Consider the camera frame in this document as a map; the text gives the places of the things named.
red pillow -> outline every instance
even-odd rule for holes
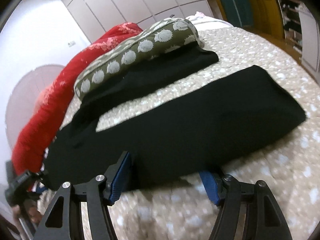
[[[26,169],[32,172],[40,171],[44,150],[50,145],[63,122],[74,96],[73,85],[78,75],[97,57],[141,32],[142,29],[134,23],[117,25],[70,60],[44,93],[44,101],[39,110],[18,136],[11,157],[18,175]]]

wall outlet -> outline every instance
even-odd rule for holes
[[[75,45],[75,44],[76,44],[75,41],[70,41],[70,42],[68,42],[68,46],[69,46],[69,47],[72,47],[72,46]]]

blue gripper pad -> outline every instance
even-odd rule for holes
[[[111,182],[111,194],[109,200],[114,204],[119,200],[121,193],[125,190],[132,167],[131,154],[128,152],[122,161],[115,178]]]
[[[219,205],[220,198],[218,195],[218,184],[215,181],[213,175],[209,171],[199,172],[205,191],[207,192],[208,198],[215,205]]]

white wardrobe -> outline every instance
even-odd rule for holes
[[[201,11],[212,17],[207,0],[62,0],[90,42],[115,25],[134,22],[146,29],[174,15],[185,18]]]

bed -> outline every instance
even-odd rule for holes
[[[278,47],[236,27],[199,31],[204,49],[215,51],[220,61],[154,93],[121,104],[100,117],[97,131],[142,114],[221,77],[254,64],[269,74],[302,105],[308,119],[277,143],[223,167],[225,173],[243,182],[267,182],[275,195],[294,240],[308,239],[320,220],[320,88],[313,79]],[[74,98],[65,126],[79,109]],[[39,201],[43,213],[53,193]],[[90,237],[85,203],[84,231]],[[118,239],[208,239],[218,214],[208,199],[198,174],[152,191],[125,193],[109,208]],[[244,213],[236,239],[241,239]]]

